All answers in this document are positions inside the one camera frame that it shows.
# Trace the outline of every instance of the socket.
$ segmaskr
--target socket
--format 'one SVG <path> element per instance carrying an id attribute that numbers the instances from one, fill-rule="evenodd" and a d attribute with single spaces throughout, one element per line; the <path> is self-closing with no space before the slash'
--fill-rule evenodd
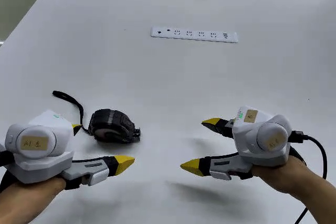
<path id="1" fill-rule="evenodd" d="M 152 27 L 152 37 L 238 43 L 237 33 L 203 31 L 172 27 Z"/>

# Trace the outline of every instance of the wrist strap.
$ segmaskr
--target wrist strap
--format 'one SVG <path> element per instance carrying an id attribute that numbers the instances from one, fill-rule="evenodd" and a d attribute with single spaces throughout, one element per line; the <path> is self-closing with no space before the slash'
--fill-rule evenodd
<path id="1" fill-rule="evenodd" d="M 63 93 L 63 92 L 61 92 L 61 91 L 56 91 L 56 90 L 54 90 L 52 94 L 53 94 L 54 96 L 56 96 L 57 98 L 60 98 L 60 99 L 65 100 L 65 101 L 67 101 L 67 102 L 70 102 L 70 103 L 72 103 L 73 105 L 76 105 L 76 106 L 78 107 L 78 109 L 79 109 L 79 114 L 80 114 L 80 126 L 82 127 L 82 129 L 83 129 L 86 133 L 88 133 L 89 135 L 92 135 L 92 134 L 90 133 L 90 131 L 89 131 L 88 129 L 84 128 L 84 126 L 83 126 L 83 117 L 84 117 L 84 109 L 83 109 L 83 106 L 82 106 L 79 102 L 77 102 L 77 100 L 76 100 L 75 98 L 73 98 L 73 97 L 69 96 L 68 94 L 65 94 L 65 93 Z"/>

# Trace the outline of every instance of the tan label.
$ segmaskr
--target tan label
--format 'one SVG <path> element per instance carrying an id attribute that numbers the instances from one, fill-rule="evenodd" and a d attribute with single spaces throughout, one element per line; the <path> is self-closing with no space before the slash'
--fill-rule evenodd
<path id="1" fill-rule="evenodd" d="M 254 123 L 257 114 L 258 114 L 257 110 L 247 110 L 246 116 L 244 118 L 244 123 Z"/>
<path id="2" fill-rule="evenodd" d="M 277 134 L 274 134 L 269 138 L 269 140 L 266 141 L 266 147 L 269 151 L 272 151 L 275 147 L 279 146 L 280 144 L 283 144 L 286 141 L 286 138 L 284 135 L 282 135 L 280 132 Z"/>
<path id="3" fill-rule="evenodd" d="M 23 136 L 21 150 L 46 151 L 48 149 L 48 137 L 46 136 Z"/>

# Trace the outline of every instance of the black cord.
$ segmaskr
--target black cord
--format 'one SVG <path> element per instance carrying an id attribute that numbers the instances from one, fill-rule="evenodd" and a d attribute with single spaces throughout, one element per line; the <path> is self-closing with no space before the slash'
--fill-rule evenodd
<path id="1" fill-rule="evenodd" d="M 79 109 L 79 114 L 80 114 L 80 126 L 82 127 L 82 129 L 88 133 L 89 135 L 91 135 L 90 131 L 86 128 L 84 128 L 83 126 L 83 117 L 84 117 L 84 109 L 83 109 L 83 106 L 77 102 L 77 100 L 71 96 L 69 96 L 68 94 L 65 94 L 61 91 L 56 91 L 54 90 L 53 93 L 52 93 L 54 96 L 56 96 L 57 98 L 60 98 L 60 99 L 63 99 L 67 102 L 71 102 L 72 104 L 76 105 Z"/>
<path id="2" fill-rule="evenodd" d="M 328 171 L 327 154 L 325 153 L 326 151 L 324 150 L 322 144 L 319 141 L 317 141 L 315 138 L 313 138 L 311 136 L 307 136 L 307 135 L 303 135 L 302 137 L 305 140 L 312 141 L 320 149 L 321 154 L 322 154 L 322 159 L 323 159 L 323 175 L 322 175 L 322 178 L 326 179 L 327 178 L 327 171 Z M 299 218 L 296 220 L 295 224 L 299 224 L 300 221 L 303 219 L 303 217 L 306 215 L 307 212 L 308 212 L 308 208 L 306 207 L 303 210 L 303 212 L 300 214 Z"/>

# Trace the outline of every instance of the label sticker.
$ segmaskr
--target label sticker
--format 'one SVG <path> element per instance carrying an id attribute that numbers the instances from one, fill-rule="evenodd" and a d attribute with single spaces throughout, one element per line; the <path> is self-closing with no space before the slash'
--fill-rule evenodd
<path id="1" fill-rule="evenodd" d="M 46 151 L 48 149 L 48 137 L 46 136 L 23 136 L 21 150 Z"/>
<path id="2" fill-rule="evenodd" d="M 257 117 L 257 110 L 247 110 L 244 123 L 254 123 Z"/>
<path id="3" fill-rule="evenodd" d="M 272 151 L 275 147 L 279 146 L 280 144 L 283 144 L 286 141 L 286 138 L 283 134 L 278 132 L 277 134 L 274 134 L 269 138 L 269 140 L 266 141 L 266 147 L 269 151 Z"/>

